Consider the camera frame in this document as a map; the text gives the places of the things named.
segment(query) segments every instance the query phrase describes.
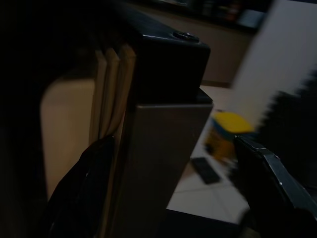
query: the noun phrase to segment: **tiled floor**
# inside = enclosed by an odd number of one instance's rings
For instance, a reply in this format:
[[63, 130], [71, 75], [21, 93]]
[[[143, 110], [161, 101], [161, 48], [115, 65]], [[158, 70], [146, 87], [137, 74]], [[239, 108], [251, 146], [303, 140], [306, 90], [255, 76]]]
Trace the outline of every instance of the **tiled floor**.
[[[226, 109], [231, 96], [230, 89], [210, 86], [201, 86], [201, 89], [213, 99], [212, 114], [217, 110]], [[188, 164], [167, 208], [238, 223], [241, 215], [249, 206], [226, 177], [226, 167], [214, 160], [203, 148], [203, 142], [210, 127], [211, 120], [207, 122], [191, 157], [207, 158], [209, 164], [221, 177], [221, 181], [211, 185], [204, 184], [192, 166]]]

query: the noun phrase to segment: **wall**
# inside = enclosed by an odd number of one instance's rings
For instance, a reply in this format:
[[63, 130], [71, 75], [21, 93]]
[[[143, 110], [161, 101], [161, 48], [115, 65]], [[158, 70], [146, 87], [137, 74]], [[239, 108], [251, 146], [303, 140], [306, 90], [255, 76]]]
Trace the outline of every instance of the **wall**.
[[278, 90], [293, 93], [317, 63], [317, 4], [276, 0], [237, 73], [229, 110], [257, 125]]
[[253, 34], [238, 32], [149, 7], [130, 6], [176, 30], [193, 33], [210, 47], [211, 54], [203, 80], [227, 84], [233, 81], [253, 39]]

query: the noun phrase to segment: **floor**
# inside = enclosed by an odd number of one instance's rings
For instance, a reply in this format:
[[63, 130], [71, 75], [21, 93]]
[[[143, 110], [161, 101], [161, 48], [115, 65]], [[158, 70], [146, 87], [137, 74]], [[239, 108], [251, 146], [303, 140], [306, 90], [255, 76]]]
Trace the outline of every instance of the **floor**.
[[[201, 86], [201, 89], [213, 99], [214, 109], [211, 116], [218, 110], [226, 109], [231, 96], [230, 89], [210, 86]], [[191, 157], [207, 158], [221, 177], [221, 181], [210, 185], [204, 184], [188, 164], [167, 208], [237, 224], [249, 206], [227, 178], [226, 167], [214, 160], [203, 148], [204, 139], [211, 126], [211, 120], [208, 120]]]

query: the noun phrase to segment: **yellow lid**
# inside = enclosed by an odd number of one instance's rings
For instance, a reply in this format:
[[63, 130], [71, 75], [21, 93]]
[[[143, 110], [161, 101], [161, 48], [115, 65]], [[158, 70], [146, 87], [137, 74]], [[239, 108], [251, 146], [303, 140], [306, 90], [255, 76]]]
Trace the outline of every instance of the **yellow lid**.
[[239, 134], [253, 131], [253, 127], [241, 116], [235, 113], [220, 112], [214, 115], [214, 120], [226, 131]]

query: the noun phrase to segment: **yellow container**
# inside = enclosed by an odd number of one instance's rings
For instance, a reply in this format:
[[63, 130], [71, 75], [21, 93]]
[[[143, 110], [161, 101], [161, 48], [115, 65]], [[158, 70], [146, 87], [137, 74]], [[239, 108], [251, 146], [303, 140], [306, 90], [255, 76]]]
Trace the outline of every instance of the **yellow container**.
[[206, 139], [206, 149], [216, 160], [224, 162], [234, 155], [233, 137], [253, 131], [253, 127], [241, 116], [230, 112], [217, 113]]

